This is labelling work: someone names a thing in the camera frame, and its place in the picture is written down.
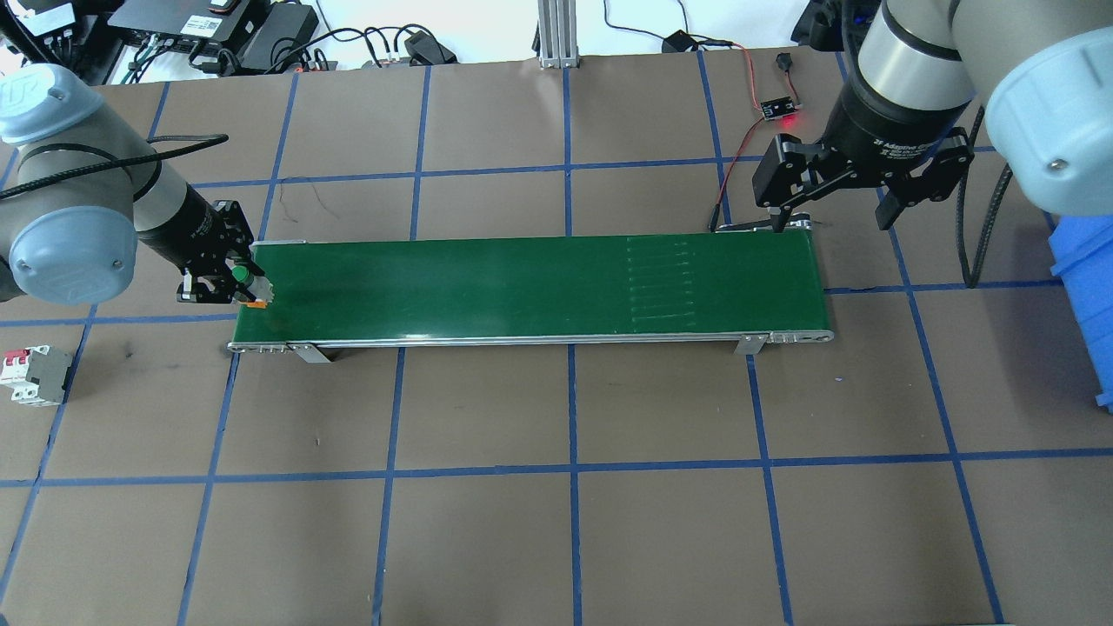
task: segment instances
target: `cable connector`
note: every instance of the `cable connector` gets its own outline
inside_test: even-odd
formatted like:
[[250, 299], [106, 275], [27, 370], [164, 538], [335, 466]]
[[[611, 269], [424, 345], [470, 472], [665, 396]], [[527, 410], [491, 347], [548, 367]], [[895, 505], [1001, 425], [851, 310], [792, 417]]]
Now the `cable connector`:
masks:
[[405, 41], [406, 53], [412, 66], [439, 66], [455, 63], [456, 55], [441, 45], [435, 37], [417, 31]]
[[673, 32], [661, 41], [662, 52], [690, 52], [697, 48], [699, 48], [699, 42], [682, 30]]

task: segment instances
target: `wire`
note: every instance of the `wire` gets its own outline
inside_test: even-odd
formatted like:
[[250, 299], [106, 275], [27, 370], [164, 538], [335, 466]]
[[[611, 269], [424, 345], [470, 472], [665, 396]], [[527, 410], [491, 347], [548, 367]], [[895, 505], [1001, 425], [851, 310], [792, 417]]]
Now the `wire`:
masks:
[[684, 8], [684, 0], [677, 0], [677, 4], [680, 4], [680, 13], [684, 16], [684, 32], [688, 32], [688, 9]]
[[132, 85], [138, 85], [139, 81], [142, 80], [142, 77], [147, 75], [147, 70], [150, 69], [150, 66], [155, 63], [155, 59], [157, 59], [157, 58], [161, 57], [162, 55], [169, 52], [170, 49], [174, 48], [174, 43], [175, 43], [175, 41], [173, 41], [173, 40], [169, 40], [169, 39], [165, 40], [162, 42], [161, 47], [159, 47], [159, 49], [156, 50], [154, 55], [151, 55], [151, 56], [147, 57], [146, 59], [144, 59], [144, 61], [141, 63], [139, 63], [139, 68], [136, 69], [135, 76], [131, 77], [131, 84]]
[[[144, 39], [142, 43], [138, 48], [136, 48], [136, 53], [131, 56], [130, 65], [136, 66], [136, 69], [138, 69], [139, 65], [142, 63], [142, 61], [147, 60], [147, 55], [149, 53], [150, 47], [157, 39], [158, 39], [157, 35], [151, 35], [150, 38]], [[131, 82], [132, 75], [135, 75], [135, 69], [130, 69], [129, 66], [128, 72], [124, 75], [124, 80], [120, 81], [120, 85], [127, 85]]]
[[[273, 72], [277, 71], [279, 68], [282, 68], [286, 63], [286, 61], [290, 57], [299, 56], [299, 55], [302, 55], [302, 52], [304, 52], [305, 50], [307, 50], [311, 46], [315, 46], [317, 43], [321, 43], [325, 39], [328, 39], [329, 37], [333, 37], [333, 36], [335, 36], [335, 35], [337, 35], [339, 32], [354, 32], [354, 33], [358, 35], [359, 37], [353, 37], [352, 39], [343, 39], [342, 41], [355, 41], [357, 39], [363, 39], [364, 43], [367, 45], [367, 51], [371, 52], [371, 60], [375, 61], [375, 67], [380, 67], [380, 68], [383, 67], [383, 63], [380, 62], [380, 60], [378, 60], [378, 56], [375, 55], [375, 47], [371, 43], [371, 38], [367, 37], [366, 32], [364, 32], [362, 30], [358, 30], [358, 29], [355, 29], [355, 28], [337, 28], [335, 30], [331, 30], [331, 31], [322, 35], [321, 37], [316, 37], [314, 39], [311, 39], [308, 42], [303, 43], [302, 46], [298, 46], [296, 48], [283, 48], [282, 51], [285, 51], [286, 56], [283, 57], [283, 58], [280, 58], [280, 59], [278, 59], [278, 61], [276, 61], [274, 65], [272, 65], [263, 74], [273, 74]], [[277, 41], [275, 41], [275, 45], [272, 46], [272, 49], [270, 49], [270, 51], [272, 51], [272, 58], [274, 58], [275, 47], [277, 47], [278, 43], [283, 39], [289, 39], [289, 38], [285, 37], [285, 38], [280, 38]]]
[[750, 68], [750, 101], [754, 104], [755, 109], [761, 110], [761, 105], [758, 104], [758, 88], [756, 85], [757, 78], [754, 74], [754, 57], [750, 56], [750, 51], [746, 49], [746, 46], [735, 43], [733, 47], [738, 48], [743, 55], [746, 55], [746, 65]]
[[[317, 13], [321, 14], [321, 21], [325, 22], [325, 30], [332, 32], [333, 25], [328, 23], [328, 18], [325, 17], [325, 10], [321, 8], [321, 2], [318, 2], [317, 0], [313, 0], [313, 3], [316, 4], [317, 7]], [[347, 41], [346, 39], [341, 39], [335, 35], [333, 36], [333, 39], [335, 39], [336, 41]]]
[[[974, 116], [974, 125], [971, 127], [971, 145], [977, 141], [978, 130], [982, 129], [982, 120], [985, 118], [985, 107], [978, 107], [977, 115]], [[985, 221], [982, 223], [982, 234], [978, 236], [977, 250], [974, 253], [974, 265], [971, 266], [966, 255], [966, 183], [969, 179], [969, 169], [958, 179], [958, 198], [955, 203], [955, 246], [958, 248], [958, 265], [963, 272], [963, 283], [967, 288], [974, 288], [982, 280], [982, 268], [985, 265], [985, 256], [989, 250], [989, 238], [993, 236], [993, 227], [997, 221], [997, 213], [1001, 203], [1008, 190], [1008, 185], [1013, 180], [1013, 169], [1005, 164], [997, 184], [994, 186], [993, 195], [989, 197], [989, 206], [985, 213]]]
[[423, 27], [420, 23], [407, 23], [406, 26], [388, 26], [386, 28], [387, 29], [397, 29], [398, 30], [397, 32], [394, 33], [394, 51], [395, 52], [398, 51], [398, 38], [402, 37], [402, 33], [403, 32], [407, 32], [408, 33], [411, 31], [411, 29], [414, 29], [414, 28], [416, 28], [417, 30], [424, 30], [425, 35], [429, 35], [430, 37], [433, 38], [433, 41], [436, 41], [437, 43], [440, 43], [440, 40], [437, 40], [436, 36], [433, 35], [433, 31], [430, 30], [430, 29], [427, 29], [427, 28], [425, 28], [425, 27]]
[[383, 38], [383, 50], [386, 52], [386, 56], [390, 57], [391, 56], [391, 43], [390, 43], [390, 41], [386, 40], [386, 33], [383, 32], [382, 28], [376, 28], [376, 27], [373, 27], [373, 26], [368, 26], [367, 28], [363, 29], [363, 33], [364, 35], [371, 35], [372, 32], [377, 32], [378, 36], [381, 38]]
[[802, 104], [800, 95], [796, 92], [796, 86], [792, 85], [792, 74], [787, 69], [785, 70], [785, 81], [788, 82], [788, 90], [792, 92], [792, 100], [796, 102], [796, 106], [800, 106]]
[[9, 189], [0, 192], [0, 199], [10, 198], [19, 194], [26, 194], [28, 192], [33, 192], [36, 189], [41, 189], [42, 187], [49, 187], [50, 185], [57, 185], [58, 183], [69, 180], [71, 178], [77, 178], [79, 176], [88, 176], [89, 174], [97, 174], [100, 172], [107, 172], [109, 169], [118, 169], [124, 167], [134, 167], [136, 165], [142, 165], [145, 163], [155, 163], [157, 160], [166, 160], [168, 158], [175, 158], [198, 150], [204, 150], [205, 148], [211, 148], [228, 140], [228, 136], [224, 134], [218, 135], [164, 135], [159, 137], [152, 137], [147, 140], [148, 144], [157, 144], [159, 141], [197, 141], [191, 146], [185, 146], [181, 148], [175, 148], [173, 150], [167, 150], [165, 153], [155, 153], [150, 155], [144, 155], [131, 158], [115, 159], [105, 163], [98, 163], [95, 165], [86, 165], [82, 167], [75, 167], [73, 169], [67, 169], [63, 172], [58, 172], [49, 176], [43, 176], [36, 180], [29, 183], [23, 183], [22, 185], [17, 185]]
[[660, 39], [661, 41], [664, 41], [664, 38], [661, 37], [660, 35], [656, 33], [656, 32], [650, 32], [648, 30], [642, 30], [640, 28], [630, 28], [628, 26], [615, 26], [615, 25], [611, 23], [610, 4], [607, 2], [607, 0], [603, 0], [603, 23], [605, 23], [607, 26], [613, 28], [614, 30], [626, 30], [626, 31], [629, 31], [629, 32], [640, 32], [642, 35], [648, 35], [650, 37], [656, 37], [656, 38]]
[[711, 212], [711, 219], [708, 222], [708, 231], [715, 232], [716, 226], [719, 224], [719, 213], [722, 211], [722, 198], [727, 195], [727, 183], [730, 182], [730, 174], [735, 170], [735, 165], [738, 164], [738, 159], [742, 158], [742, 151], [746, 150], [746, 146], [750, 144], [750, 139], [754, 138], [754, 131], [761, 126], [765, 118], [760, 118], [750, 126], [746, 135], [742, 136], [742, 143], [738, 145], [738, 151], [735, 153], [735, 158], [730, 159], [730, 165], [727, 166], [727, 173], [722, 176], [722, 185], [719, 185], [719, 195], [715, 198], [715, 209]]

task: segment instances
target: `grid line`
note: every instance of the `grid line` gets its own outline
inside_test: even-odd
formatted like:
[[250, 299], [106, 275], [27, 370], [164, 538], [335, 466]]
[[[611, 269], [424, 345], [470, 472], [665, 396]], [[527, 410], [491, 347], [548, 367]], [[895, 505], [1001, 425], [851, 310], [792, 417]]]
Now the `grid line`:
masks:
[[267, 180], [267, 199], [263, 204], [263, 219], [259, 222], [259, 241], [266, 239], [267, 225], [270, 223], [270, 207], [274, 205], [275, 188], [278, 187], [278, 172], [282, 169], [283, 154], [286, 151], [286, 136], [289, 133], [289, 120], [294, 116], [294, 100], [297, 97], [297, 79], [299, 72], [294, 72], [294, 78], [289, 81], [289, 96], [286, 99], [286, 115], [282, 120], [282, 131], [278, 134], [278, 148], [275, 150], [275, 163], [270, 169], [270, 179]]
[[378, 549], [375, 556], [375, 580], [373, 583], [371, 623], [383, 623], [383, 590], [386, 586], [386, 548], [391, 529], [391, 502], [394, 499], [394, 475], [398, 452], [398, 424], [402, 420], [403, 375], [406, 369], [406, 349], [398, 349], [394, 366], [394, 401], [391, 404], [391, 438], [386, 446], [386, 471], [383, 475], [383, 511], [378, 520]]
[[[880, 189], [877, 189], [877, 196], [878, 198], [881, 197]], [[982, 541], [982, 530], [978, 527], [977, 516], [974, 512], [974, 502], [971, 497], [969, 487], [966, 483], [963, 460], [958, 456], [958, 444], [955, 441], [955, 433], [951, 427], [951, 415], [947, 413], [947, 405], [943, 398], [943, 388], [939, 384], [938, 372], [935, 369], [935, 360], [932, 358], [932, 346], [928, 343], [927, 331], [924, 329], [924, 320], [919, 314], [916, 292], [910, 287], [912, 281], [908, 278], [908, 268], [905, 265], [904, 253], [900, 251], [900, 238], [897, 235], [896, 227], [889, 229], [889, 239], [893, 242], [893, 253], [896, 255], [897, 265], [900, 267], [900, 278], [908, 286], [908, 307], [912, 311], [913, 323], [916, 326], [916, 336], [919, 340], [924, 364], [927, 368], [927, 376], [932, 383], [932, 393], [935, 395], [935, 404], [939, 412], [939, 423], [943, 427], [943, 434], [947, 441], [947, 450], [951, 453], [952, 466], [955, 470], [955, 480], [958, 485], [958, 493], [963, 500], [963, 509], [966, 513], [966, 522], [969, 526], [971, 539], [974, 542], [974, 552], [977, 557], [978, 568], [982, 570], [982, 579], [985, 584], [989, 608], [993, 610], [993, 617], [996, 623], [1004, 624], [1005, 618], [1001, 608], [1001, 598], [997, 596], [997, 588], [993, 581], [993, 571], [989, 569], [989, 559], [985, 554], [985, 545]]]
[[758, 452], [761, 456], [761, 478], [765, 482], [766, 506], [769, 511], [769, 534], [772, 540], [772, 558], [777, 566], [777, 586], [780, 588], [780, 608], [785, 624], [794, 626], [792, 600], [788, 593], [788, 571], [785, 567], [785, 547], [780, 535], [780, 516], [777, 513], [777, 491], [772, 482], [769, 441], [766, 438], [765, 415], [761, 411], [761, 391], [758, 388], [758, 370], [752, 354], [746, 355], [746, 371], [750, 381], [750, 399], [754, 403], [754, 426], [757, 429]]
[[[703, 99], [707, 100], [707, 117], [711, 121], [711, 143], [715, 146], [715, 168], [719, 175], [719, 186], [722, 186], [725, 178], [722, 169], [722, 143], [719, 139], [719, 120], [715, 115], [715, 99], [711, 97], [711, 81], [707, 74], [707, 61], [703, 58], [703, 50], [696, 50], [696, 60], [699, 61], [699, 78], [703, 84]], [[726, 192], [722, 194], [722, 223], [731, 224], [730, 197]]]
[[[989, 281], [979, 283], [977, 290], [1018, 290], [1060, 287], [1063, 282], [1058, 278], [1043, 281]], [[878, 285], [875, 287], [826, 287], [827, 295], [868, 295], [873, 293], [904, 293], [908, 290], [914, 292], [936, 292], [936, 291], [964, 291], [966, 285], [962, 283], [926, 283], [914, 285]], [[119, 325], [119, 324], [183, 324], [189, 322], [229, 322], [236, 320], [236, 313], [201, 313], [196, 315], [135, 315], [117, 317], [97, 317], [92, 320], [93, 325]], [[0, 321], [0, 329], [8, 327], [30, 327], [30, 326], [79, 326], [86, 323], [83, 317], [57, 317], [49, 320], [8, 320]]]
[[572, 535], [572, 624], [583, 625], [583, 570], [580, 561], [580, 434], [575, 384], [575, 346], [568, 346], [568, 462]]
[[421, 89], [421, 119], [417, 125], [417, 156], [414, 159], [413, 206], [410, 213], [410, 241], [417, 238], [417, 215], [421, 211], [421, 178], [425, 162], [425, 125], [429, 121], [429, 89], [433, 77], [433, 66], [425, 66], [425, 80]]
[[[564, 236], [572, 236], [572, 77], [562, 70], [561, 102], [564, 117]], [[583, 626], [583, 569], [580, 561], [580, 433], [575, 384], [575, 345], [568, 346], [568, 463], [569, 534], [572, 564], [572, 625]]]
[[89, 307], [89, 315], [85, 319], [85, 329], [81, 331], [81, 340], [78, 342], [77, 351], [73, 353], [73, 362], [70, 365], [69, 371], [66, 373], [62, 403], [55, 411], [55, 419], [50, 423], [50, 434], [47, 436], [47, 446], [43, 448], [42, 457], [39, 459], [39, 469], [35, 476], [35, 481], [31, 483], [31, 491], [27, 496], [27, 503], [23, 505], [23, 515], [20, 517], [19, 527], [16, 530], [16, 538], [12, 540], [11, 550], [8, 552], [8, 563], [4, 565], [3, 574], [0, 575], [0, 604], [3, 604], [4, 596], [8, 594], [8, 586], [11, 584], [11, 575], [16, 569], [16, 560], [19, 557], [20, 548], [23, 546], [23, 537], [27, 535], [27, 527], [31, 521], [31, 511], [35, 509], [35, 502], [39, 499], [39, 492], [42, 490], [42, 480], [47, 475], [47, 464], [50, 462], [50, 456], [53, 452], [55, 443], [58, 441], [58, 433], [61, 430], [62, 418], [66, 415], [66, 408], [69, 405], [70, 390], [73, 389], [73, 379], [77, 376], [78, 365], [81, 364], [81, 356], [85, 355], [85, 346], [89, 341], [89, 332], [92, 330], [92, 319], [96, 315], [97, 305], [93, 304]]
[[[1023, 461], [1035, 459], [1089, 459], [1113, 457], [1113, 448], [1054, 448], [1046, 450], [985, 450], [958, 452], [964, 461]], [[922, 454], [867, 454], [846, 457], [772, 457], [767, 461], [758, 459], [697, 459], [683, 461], [611, 461], [577, 463], [578, 473], [608, 473], [630, 471], [686, 471], [713, 469], [758, 469], [768, 463], [772, 468], [834, 467], [834, 466], [880, 466], [905, 463], [949, 463], [954, 457], [949, 452]], [[395, 479], [453, 478], [461, 476], [521, 476], [569, 473], [570, 463], [483, 466], [452, 468], [395, 469]], [[311, 482], [327, 480], [381, 480], [385, 470], [347, 470], [323, 472], [279, 473], [218, 473], [213, 477], [218, 485], [246, 482]], [[118, 487], [138, 485], [204, 485], [207, 476], [124, 476], [85, 478], [45, 478], [40, 487]], [[33, 479], [0, 480], [0, 489], [27, 488]]]
[[8, 165], [4, 166], [4, 168], [3, 168], [3, 176], [0, 177], [0, 187], [3, 187], [4, 185], [8, 184], [8, 177], [11, 176], [11, 170], [12, 170], [12, 168], [16, 167], [16, 159], [17, 158], [19, 158], [19, 150], [18, 149], [13, 149], [11, 151], [11, 156], [8, 157]]
[[563, 68], [561, 102], [564, 117], [564, 236], [572, 236], [572, 78]]
[[213, 454], [209, 457], [208, 475], [205, 477], [205, 492], [201, 495], [201, 507], [197, 513], [197, 530], [194, 532], [193, 547], [189, 550], [189, 565], [186, 567], [186, 581], [181, 588], [181, 604], [178, 605], [178, 626], [185, 626], [189, 614], [189, 600], [194, 594], [194, 581], [197, 578], [197, 561], [201, 555], [201, 542], [205, 540], [205, 528], [208, 526], [209, 507], [213, 503], [213, 489], [216, 486], [216, 468], [220, 462], [220, 450], [224, 448], [224, 431], [228, 426], [228, 411], [232, 408], [233, 389], [236, 385], [236, 373], [239, 371], [239, 354], [233, 354], [228, 364], [228, 380], [224, 385], [224, 401], [220, 403], [220, 418], [217, 420], [216, 434], [213, 438]]
[[155, 138], [155, 130], [158, 123], [162, 120], [162, 111], [166, 109], [166, 99], [170, 96], [170, 81], [162, 84], [162, 95], [158, 98], [158, 106], [155, 108], [155, 117], [150, 120], [150, 129], [147, 131], [147, 139]]

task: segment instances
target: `conveyor belt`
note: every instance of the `conveyor belt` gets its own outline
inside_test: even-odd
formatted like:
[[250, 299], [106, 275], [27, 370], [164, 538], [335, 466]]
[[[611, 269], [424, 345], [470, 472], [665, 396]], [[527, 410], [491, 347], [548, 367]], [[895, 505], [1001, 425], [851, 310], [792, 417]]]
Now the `conveyor belt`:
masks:
[[274, 285], [229, 348], [831, 338], [811, 234], [259, 245]]

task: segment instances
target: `white circuit breaker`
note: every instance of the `white circuit breaker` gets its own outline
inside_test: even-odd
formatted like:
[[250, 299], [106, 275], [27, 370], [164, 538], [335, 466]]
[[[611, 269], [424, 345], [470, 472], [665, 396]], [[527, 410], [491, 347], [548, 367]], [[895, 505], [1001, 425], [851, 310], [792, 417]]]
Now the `white circuit breaker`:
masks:
[[73, 356], [49, 345], [9, 350], [3, 355], [0, 384], [13, 389], [11, 399], [31, 407], [57, 407], [66, 398], [66, 373]]

